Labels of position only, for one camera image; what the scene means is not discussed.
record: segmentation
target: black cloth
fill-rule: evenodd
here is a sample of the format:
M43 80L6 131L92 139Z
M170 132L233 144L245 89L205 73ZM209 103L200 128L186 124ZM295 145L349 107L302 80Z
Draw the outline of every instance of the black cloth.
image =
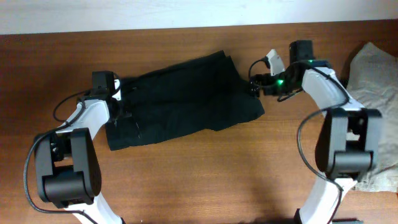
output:
M264 114L223 51L122 80L131 117L105 125L111 150L158 143L202 129L219 131Z

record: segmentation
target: white wall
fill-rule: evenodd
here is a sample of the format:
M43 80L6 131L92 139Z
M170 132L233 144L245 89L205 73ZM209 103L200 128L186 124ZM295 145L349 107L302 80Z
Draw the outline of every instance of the white wall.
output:
M0 34L397 18L398 0L0 0Z

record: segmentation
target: wooden table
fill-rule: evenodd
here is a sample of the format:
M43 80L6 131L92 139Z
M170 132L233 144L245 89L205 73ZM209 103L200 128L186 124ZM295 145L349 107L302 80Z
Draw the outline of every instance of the wooden table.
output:
M246 78L250 64L270 49L287 65L289 44L312 39L315 55L346 76L349 60L368 41L397 56L397 35L398 21L367 21L0 36L0 222L77 222L72 215L35 212L24 196L22 169L33 137L59 125L53 107L89 88L92 71L139 76L224 50ZM266 113L258 120L149 146L111 152L102 129L94 145L111 208L128 223L292 217L315 180L299 157L295 132L317 107L306 94L283 103L264 96L261 101ZM74 109L71 100L59 117ZM304 129L311 162L321 125L319 117ZM29 184L38 205L54 208L37 196L32 163ZM350 192L336 217L398 223L397 195Z

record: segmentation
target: crumpled white cloth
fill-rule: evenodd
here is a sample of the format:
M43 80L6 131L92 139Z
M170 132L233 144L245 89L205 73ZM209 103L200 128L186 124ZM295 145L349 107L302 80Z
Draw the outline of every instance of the crumpled white cloth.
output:
M398 192L398 60L372 43L351 62L348 92L383 116L379 162L354 187L362 191Z

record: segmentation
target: folded black t-shirt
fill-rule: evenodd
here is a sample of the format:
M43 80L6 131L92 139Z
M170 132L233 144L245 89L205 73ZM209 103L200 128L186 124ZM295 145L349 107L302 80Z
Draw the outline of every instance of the folded black t-shirt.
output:
M264 114L223 51L122 80L132 116L107 123L111 150L158 143L202 129L219 131Z

